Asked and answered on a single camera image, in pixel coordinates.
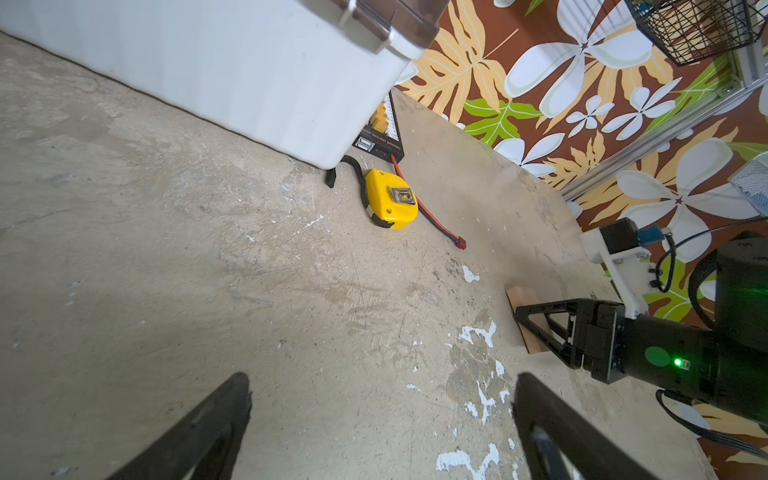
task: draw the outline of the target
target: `red wire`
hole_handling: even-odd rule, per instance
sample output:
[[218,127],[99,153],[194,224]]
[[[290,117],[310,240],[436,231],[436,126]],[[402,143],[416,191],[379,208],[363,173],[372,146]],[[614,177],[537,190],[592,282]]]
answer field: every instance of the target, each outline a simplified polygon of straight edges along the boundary
[[[394,165],[394,166],[395,166],[395,172],[397,172],[397,176],[398,176],[398,177],[400,177],[400,178],[402,178],[403,180],[405,180],[406,178],[405,178],[405,177],[403,177],[403,175],[402,175],[402,172],[400,171],[400,166],[397,164],[397,160],[395,159],[395,155],[392,155],[391,157],[392,157],[392,165]],[[430,212],[429,210],[427,210],[427,207],[425,207],[425,206],[424,206],[424,203],[422,203],[422,202],[421,202],[421,201],[420,201],[420,200],[419,200],[417,197],[415,197],[415,199],[416,199],[416,202],[419,204],[419,206],[422,208],[422,210],[424,210],[424,213],[425,213],[425,214],[427,214],[427,215],[429,216],[429,218],[433,219],[433,220],[435,221],[435,223],[437,223],[437,224],[440,226],[440,228],[442,228],[443,230],[445,230],[445,231],[448,233],[448,235],[450,235],[451,237],[455,238],[457,242],[462,242],[462,243],[464,243],[464,239],[462,239],[461,237],[459,237],[458,235],[456,235],[456,234],[455,234],[455,233],[453,233],[452,231],[450,231],[450,230],[448,230],[447,228],[445,228],[445,227],[443,226],[443,224],[442,224],[442,223],[440,223],[440,222],[439,222],[439,221],[438,221],[438,220],[435,218],[435,216],[434,216],[434,215],[432,215],[432,212]]]

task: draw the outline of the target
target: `tape measure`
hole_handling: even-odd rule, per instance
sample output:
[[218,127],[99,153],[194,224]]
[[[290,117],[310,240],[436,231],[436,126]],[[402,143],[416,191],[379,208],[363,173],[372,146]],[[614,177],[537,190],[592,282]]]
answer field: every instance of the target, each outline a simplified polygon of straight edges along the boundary
[[[360,182],[360,200],[371,221],[383,228],[401,230],[419,215],[419,204],[405,180],[383,170],[362,173],[360,164],[349,155],[342,162],[352,165]],[[336,169],[326,173],[326,185],[333,188]]]

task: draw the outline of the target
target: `worn table surface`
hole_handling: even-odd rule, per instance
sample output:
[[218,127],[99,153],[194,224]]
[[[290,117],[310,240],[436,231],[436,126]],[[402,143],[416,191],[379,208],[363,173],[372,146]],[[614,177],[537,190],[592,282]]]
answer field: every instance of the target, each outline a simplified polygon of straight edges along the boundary
[[373,226],[348,166],[330,190],[31,45],[0,35],[0,60],[3,478],[103,478],[236,371],[253,411],[235,478],[468,478],[436,468],[457,449],[475,475],[528,478],[500,396],[523,371],[660,477],[713,478],[650,386],[526,353],[508,287],[614,292],[557,192],[432,112],[395,95],[402,170],[465,251],[423,218]]

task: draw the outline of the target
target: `red and black cable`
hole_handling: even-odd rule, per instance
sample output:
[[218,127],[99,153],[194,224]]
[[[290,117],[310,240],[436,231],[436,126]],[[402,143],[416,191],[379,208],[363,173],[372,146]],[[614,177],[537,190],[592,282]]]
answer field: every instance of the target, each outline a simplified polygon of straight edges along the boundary
[[[402,172],[400,171],[400,167],[397,164],[397,160],[395,159],[395,156],[392,155],[392,165],[395,166],[395,172],[397,172],[397,176],[405,180],[406,178],[403,177]],[[419,205],[419,211],[424,214],[425,217],[427,217],[427,220],[435,226],[436,229],[440,230],[440,233],[451,239],[451,241],[461,250],[464,250],[467,247],[467,242],[463,238],[459,237],[458,235],[455,235],[453,232],[442,226],[442,223],[440,223],[432,213],[427,210],[427,208],[424,206],[424,204],[416,198],[416,203]]]

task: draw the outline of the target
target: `blue connector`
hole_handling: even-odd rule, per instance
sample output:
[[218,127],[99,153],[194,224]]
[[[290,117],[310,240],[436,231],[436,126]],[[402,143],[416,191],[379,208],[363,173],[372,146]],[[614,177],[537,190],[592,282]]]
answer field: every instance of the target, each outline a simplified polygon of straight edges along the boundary
[[643,247],[647,247],[648,245],[653,245],[654,243],[664,240],[664,233],[662,233],[660,227],[653,225],[652,227],[638,230],[637,238]]

